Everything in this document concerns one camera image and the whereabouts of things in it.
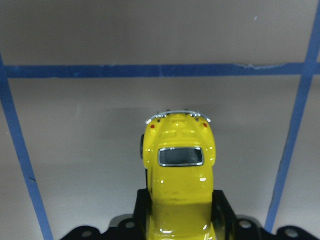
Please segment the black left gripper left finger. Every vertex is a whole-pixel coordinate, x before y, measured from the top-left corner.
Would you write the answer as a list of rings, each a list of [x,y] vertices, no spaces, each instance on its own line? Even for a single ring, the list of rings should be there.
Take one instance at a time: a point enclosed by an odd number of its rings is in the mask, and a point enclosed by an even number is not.
[[[138,240],[148,240],[150,237],[150,217],[152,215],[152,200],[147,188],[137,191],[133,211],[134,231]]]

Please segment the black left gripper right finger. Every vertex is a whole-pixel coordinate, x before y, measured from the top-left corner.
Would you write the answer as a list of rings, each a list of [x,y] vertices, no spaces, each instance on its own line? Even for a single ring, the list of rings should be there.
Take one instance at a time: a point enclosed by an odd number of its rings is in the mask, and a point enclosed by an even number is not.
[[[237,217],[222,190],[212,193],[211,221],[217,240],[235,239]]]

